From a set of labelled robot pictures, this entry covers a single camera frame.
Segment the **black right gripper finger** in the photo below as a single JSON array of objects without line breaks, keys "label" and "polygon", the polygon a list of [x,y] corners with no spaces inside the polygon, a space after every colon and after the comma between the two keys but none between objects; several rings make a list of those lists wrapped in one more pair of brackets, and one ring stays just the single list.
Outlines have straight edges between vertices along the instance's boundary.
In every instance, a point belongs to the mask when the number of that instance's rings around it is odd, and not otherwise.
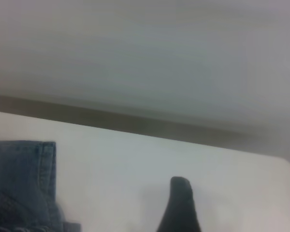
[{"label": "black right gripper finger", "polygon": [[174,176],[169,200],[157,232],[201,232],[190,182]]}]

